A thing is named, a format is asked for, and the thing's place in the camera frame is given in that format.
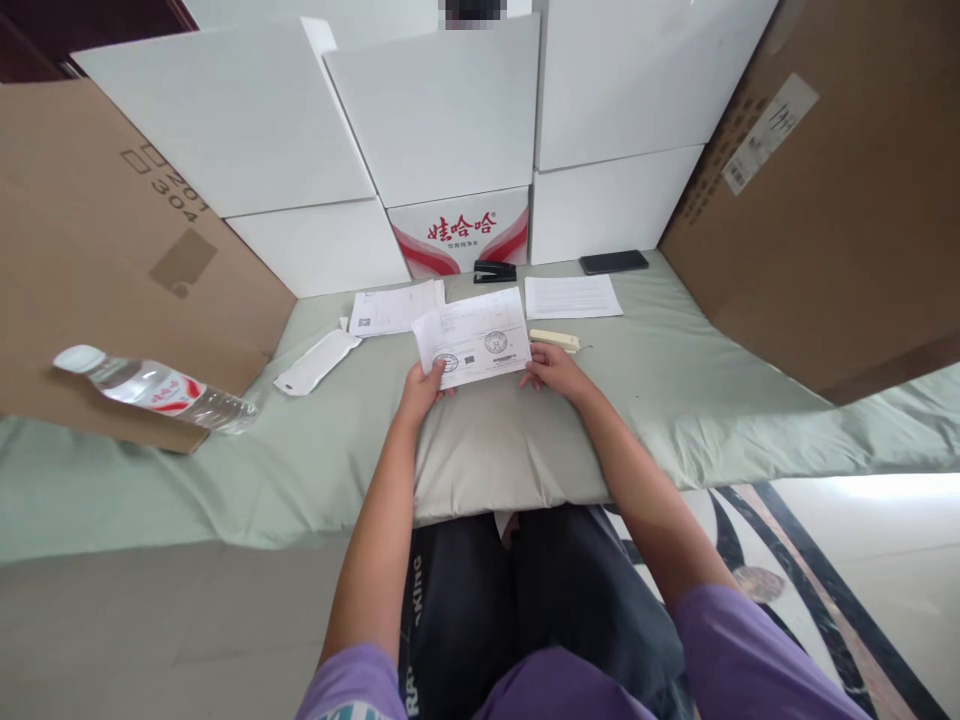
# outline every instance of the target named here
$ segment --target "black stapler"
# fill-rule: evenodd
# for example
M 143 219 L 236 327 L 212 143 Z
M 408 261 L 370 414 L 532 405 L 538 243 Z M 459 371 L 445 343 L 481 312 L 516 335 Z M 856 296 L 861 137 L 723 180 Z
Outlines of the black stapler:
M 491 283 L 491 282 L 516 282 L 517 266 L 510 263 L 497 263 L 490 260 L 477 260 L 473 264 L 473 271 L 484 273 L 483 275 L 474 275 L 473 282 Z

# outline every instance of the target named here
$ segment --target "white cardboard box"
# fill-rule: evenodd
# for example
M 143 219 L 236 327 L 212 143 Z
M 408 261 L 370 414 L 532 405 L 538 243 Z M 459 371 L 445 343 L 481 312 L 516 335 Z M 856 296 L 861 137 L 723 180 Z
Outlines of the white cardboard box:
M 534 173 L 530 262 L 655 248 L 702 150 Z
M 324 56 L 386 207 L 529 185 L 539 15 Z
M 375 191 L 321 53 L 297 18 L 74 53 L 221 217 L 370 198 Z
M 703 145 L 777 0 L 536 0 L 541 171 Z
M 434 32 L 437 0 L 185 0 L 201 30 L 312 17 L 330 23 L 337 46 L 377 45 Z
M 415 278 L 472 272 L 477 260 L 527 264 L 530 188 L 387 211 Z
M 378 198 L 235 217 L 227 224 L 298 298 L 410 280 Z

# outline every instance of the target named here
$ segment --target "hand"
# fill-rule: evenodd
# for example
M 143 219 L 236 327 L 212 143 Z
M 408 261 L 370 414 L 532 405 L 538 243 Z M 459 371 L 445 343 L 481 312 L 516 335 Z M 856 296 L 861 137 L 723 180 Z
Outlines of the hand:
M 591 392 L 599 392 L 597 386 L 563 348 L 546 343 L 531 343 L 530 352 L 533 362 L 527 363 L 527 372 L 520 381 L 520 387 L 529 383 L 539 390 L 546 384 L 571 402 L 577 402 Z
M 420 362 L 410 368 L 407 381 L 403 386 L 403 397 L 400 398 L 400 408 L 397 410 L 397 419 L 406 420 L 420 427 L 435 404 L 440 402 L 444 393 L 440 390 L 440 380 L 447 363 L 439 360 L 429 375 L 423 374 Z M 453 389 L 447 390 L 447 397 L 453 397 Z

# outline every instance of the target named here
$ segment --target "floor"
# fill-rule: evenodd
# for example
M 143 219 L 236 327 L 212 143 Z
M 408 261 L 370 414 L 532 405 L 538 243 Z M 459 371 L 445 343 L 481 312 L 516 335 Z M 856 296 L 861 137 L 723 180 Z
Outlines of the floor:
M 751 597 L 870 715 L 960 720 L 960 476 L 686 497 Z M 0 717 L 292 718 L 345 547 L 0 568 Z

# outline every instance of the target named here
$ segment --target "water bottle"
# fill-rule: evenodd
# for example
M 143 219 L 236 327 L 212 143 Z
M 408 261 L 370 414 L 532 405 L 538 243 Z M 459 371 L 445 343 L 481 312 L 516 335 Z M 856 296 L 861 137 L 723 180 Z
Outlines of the water bottle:
M 89 345 L 64 350 L 53 360 L 62 370 L 86 375 L 111 400 L 177 420 L 239 435 L 257 419 L 257 406 L 153 360 L 114 358 Z

